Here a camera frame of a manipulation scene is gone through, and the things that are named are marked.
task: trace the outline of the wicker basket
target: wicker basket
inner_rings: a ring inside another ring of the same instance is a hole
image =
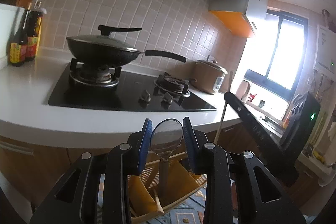
[[[139,177],[130,176],[128,178],[131,212],[136,216],[132,217],[133,224],[146,222],[163,215],[183,203],[206,183],[206,176],[190,174],[179,163],[185,158],[185,152],[169,158],[167,195],[164,198],[164,203],[160,201],[156,192],[159,182],[159,160],[146,163],[146,167]]]

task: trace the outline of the spoon handle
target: spoon handle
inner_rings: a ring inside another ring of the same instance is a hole
[[[169,174],[169,160],[161,159],[159,163],[159,197],[164,197]]]

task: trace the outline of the pan lid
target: pan lid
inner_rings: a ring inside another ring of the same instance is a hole
[[[85,34],[85,35],[78,35],[76,37],[67,37],[67,40],[75,40],[85,43],[98,44],[128,52],[140,52],[130,44],[127,44],[126,42],[123,42],[115,38],[109,38],[106,35]]]
[[[216,60],[212,60],[211,62],[205,61],[205,60],[197,60],[197,62],[206,64],[208,66],[211,66],[211,67],[213,67],[213,68],[215,68],[217,70],[220,70],[220,71],[224,72],[225,74],[227,74],[226,69],[224,69],[223,67],[217,65],[217,61]]]

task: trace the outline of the cabinet handle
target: cabinet handle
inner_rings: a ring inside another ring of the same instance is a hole
[[[234,127],[231,127],[231,128],[229,128],[229,129],[224,130],[224,132],[228,132],[228,131],[233,130],[233,129],[235,129],[235,128],[234,128]]]
[[[313,178],[312,175],[308,174],[308,172],[306,170],[303,170],[303,172],[308,176],[310,177],[311,179]]]
[[[3,141],[0,141],[0,148],[13,151],[13,152],[17,152],[17,153],[21,153],[21,154],[25,154],[25,155],[29,155],[29,156],[34,156],[34,151],[30,148],[18,146],[18,145],[11,144],[11,143],[6,143]]]

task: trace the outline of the stove knob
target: stove knob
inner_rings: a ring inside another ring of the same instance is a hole
[[[171,104],[173,102],[173,97],[168,92],[166,92],[162,98],[162,101]]]
[[[140,100],[145,101],[146,103],[149,103],[151,101],[151,95],[147,90],[144,90],[140,95]]]

